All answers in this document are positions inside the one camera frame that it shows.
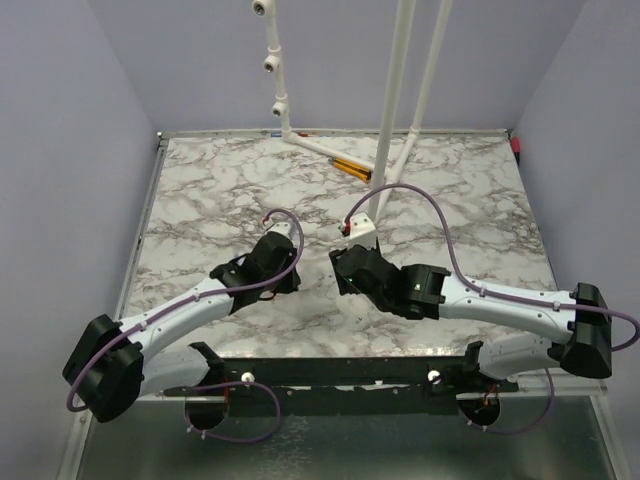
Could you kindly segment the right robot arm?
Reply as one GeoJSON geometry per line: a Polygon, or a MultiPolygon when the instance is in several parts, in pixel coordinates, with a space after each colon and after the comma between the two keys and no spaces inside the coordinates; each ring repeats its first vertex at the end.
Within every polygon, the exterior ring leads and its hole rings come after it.
{"type": "Polygon", "coordinates": [[[342,295],[361,294],[381,312],[408,320],[465,319],[518,330],[518,335],[472,347],[459,367],[461,383],[481,391],[521,372],[560,368],[574,376],[612,374],[611,316],[600,290],[532,291],[476,280],[445,268],[397,267],[379,249],[362,246],[329,255],[342,295]]]}

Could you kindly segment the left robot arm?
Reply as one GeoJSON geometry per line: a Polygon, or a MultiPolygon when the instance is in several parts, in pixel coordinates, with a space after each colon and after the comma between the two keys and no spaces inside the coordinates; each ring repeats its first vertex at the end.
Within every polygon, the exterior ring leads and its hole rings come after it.
{"type": "Polygon", "coordinates": [[[171,352],[169,346],[194,330],[265,298],[297,291],[299,258],[293,226],[278,222],[250,253],[216,266],[186,293],[152,310],[113,320],[92,319],[62,375],[71,387],[69,410],[87,409],[112,421],[145,395],[193,388],[206,395],[225,379],[222,361],[204,343],[171,352]],[[75,405],[73,400],[80,399],[75,405]]]}

